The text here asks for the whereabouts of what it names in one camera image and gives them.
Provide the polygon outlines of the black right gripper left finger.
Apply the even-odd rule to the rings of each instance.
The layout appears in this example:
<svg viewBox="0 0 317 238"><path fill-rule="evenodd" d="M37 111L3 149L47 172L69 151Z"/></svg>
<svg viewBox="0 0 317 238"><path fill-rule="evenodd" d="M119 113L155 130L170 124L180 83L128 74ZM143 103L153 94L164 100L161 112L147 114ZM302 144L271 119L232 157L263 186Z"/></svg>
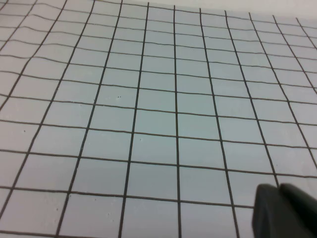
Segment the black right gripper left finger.
<svg viewBox="0 0 317 238"><path fill-rule="evenodd" d="M260 184L256 190L252 228L256 238L308 238L310 231L279 189Z"/></svg>

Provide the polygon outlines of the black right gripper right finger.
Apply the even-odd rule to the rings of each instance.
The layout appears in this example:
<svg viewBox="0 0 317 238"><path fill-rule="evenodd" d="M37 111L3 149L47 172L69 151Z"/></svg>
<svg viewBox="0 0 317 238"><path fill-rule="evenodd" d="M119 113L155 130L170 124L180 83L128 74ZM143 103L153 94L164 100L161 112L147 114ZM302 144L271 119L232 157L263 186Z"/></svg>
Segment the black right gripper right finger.
<svg viewBox="0 0 317 238"><path fill-rule="evenodd" d="M279 187L282 195L288 200L305 228L317 237L317 200L290 183Z"/></svg>

